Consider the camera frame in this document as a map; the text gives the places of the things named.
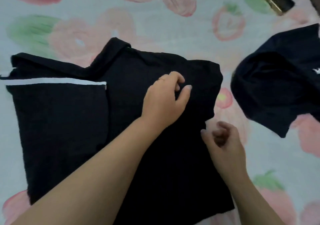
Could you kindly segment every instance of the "floral bedsheet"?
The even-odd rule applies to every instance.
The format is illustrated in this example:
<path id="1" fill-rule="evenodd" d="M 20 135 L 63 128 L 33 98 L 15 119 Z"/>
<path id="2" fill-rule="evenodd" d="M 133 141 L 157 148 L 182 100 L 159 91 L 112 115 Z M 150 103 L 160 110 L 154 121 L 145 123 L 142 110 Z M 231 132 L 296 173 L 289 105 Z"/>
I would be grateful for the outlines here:
<path id="1" fill-rule="evenodd" d="M 294 1 L 278 17 L 263 0 L 0 0 L 0 72 L 18 52 L 86 67 L 111 37 L 217 62 L 224 80 L 207 127 L 238 127 L 249 175 L 287 225 L 320 224 L 320 123 L 301 115 L 281 139 L 246 119 L 230 91 L 237 64 L 270 36 L 320 21 L 309 0 Z M 9 225 L 30 205 L 14 105 L 0 84 L 0 223 Z M 235 210 L 200 224 L 240 222 Z"/>

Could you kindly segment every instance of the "white stripe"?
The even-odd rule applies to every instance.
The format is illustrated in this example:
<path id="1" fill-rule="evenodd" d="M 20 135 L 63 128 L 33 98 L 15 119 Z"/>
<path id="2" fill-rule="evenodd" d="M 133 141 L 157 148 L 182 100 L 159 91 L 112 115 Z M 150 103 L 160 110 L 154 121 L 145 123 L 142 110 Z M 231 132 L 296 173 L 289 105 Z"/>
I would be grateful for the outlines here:
<path id="1" fill-rule="evenodd" d="M 106 85 L 106 82 L 92 82 L 87 80 L 80 80 L 74 78 L 51 78 L 51 77 L 41 77 L 41 78 L 31 78 L 31 79 L 15 79 L 15 80 L 2 80 L 5 85 L 31 85 L 39 83 L 70 83 L 78 85 Z"/>

